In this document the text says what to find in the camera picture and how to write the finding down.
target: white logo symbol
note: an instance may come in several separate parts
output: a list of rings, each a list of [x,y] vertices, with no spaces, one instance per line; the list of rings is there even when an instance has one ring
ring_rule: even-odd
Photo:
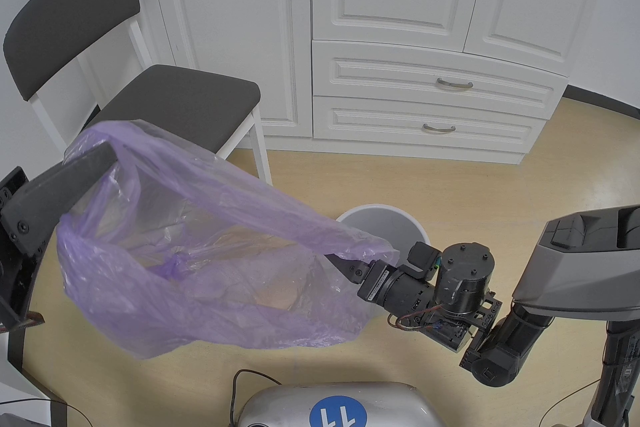
[[[326,409],[320,409],[320,416],[322,416],[322,427],[335,427],[335,422],[329,423],[329,420],[326,417]],[[348,420],[347,407],[345,406],[340,406],[340,416],[342,417],[342,427],[351,427],[356,423],[355,418]]]

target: chair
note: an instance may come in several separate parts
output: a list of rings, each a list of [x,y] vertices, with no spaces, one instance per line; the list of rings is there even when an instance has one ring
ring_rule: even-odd
[[[143,71],[93,118],[144,119],[226,159],[248,133],[260,179],[271,173],[254,82],[153,64],[136,15],[139,0],[30,0],[4,37],[4,56],[18,90],[32,104],[54,142],[66,144],[44,110],[38,91],[66,63],[120,23]]]

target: white chair frame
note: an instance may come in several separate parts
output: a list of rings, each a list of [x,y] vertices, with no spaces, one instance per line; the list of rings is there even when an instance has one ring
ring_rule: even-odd
[[[151,54],[149,53],[149,49],[147,47],[145,39],[144,37],[142,37],[142,31],[140,31],[140,25],[138,24],[137,15],[130,18],[127,22],[129,37],[131,38],[131,42],[133,43],[136,55],[138,56],[138,60],[140,61],[142,69],[146,70],[153,65],[153,60],[151,59]],[[51,117],[49,116],[49,114],[47,114],[47,111],[45,110],[37,93],[33,95],[31,99],[29,99],[29,103],[35,110],[36,115],[38,116],[40,122],[56,145],[56,148],[58,148],[61,153],[64,153],[67,149],[67,143],[65,142],[62,135],[60,135],[60,132],[58,131],[56,126],[53,124]],[[241,125],[236,128],[234,134],[229,137],[229,140],[220,148],[216,155],[226,160],[227,157],[231,154],[231,151],[236,148],[236,146],[247,134],[249,134],[249,138],[251,141],[253,158],[255,159],[255,166],[258,169],[258,176],[260,176],[260,180],[271,185],[271,171],[269,169],[267,148],[264,143],[262,120],[260,119],[260,109],[258,105],[254,107],[254,109],[244,119]]]

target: drawer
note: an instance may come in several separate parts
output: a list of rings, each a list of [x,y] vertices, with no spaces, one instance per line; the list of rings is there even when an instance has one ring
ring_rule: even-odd
[[[316,96],[437,103],[549,119],[567,85],[565,77],[547,71],[429,48],[313,41],[312,56]]]
[[[316,139],[527,153],[544,125],[543,119],[450,105],[314,97]]]

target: cabinet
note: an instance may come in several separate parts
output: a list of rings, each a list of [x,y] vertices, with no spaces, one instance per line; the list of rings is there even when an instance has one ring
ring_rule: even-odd
[[[260,85],[269,148],[510,163],[556,109],[595,1],[141,0],[160,62]]]

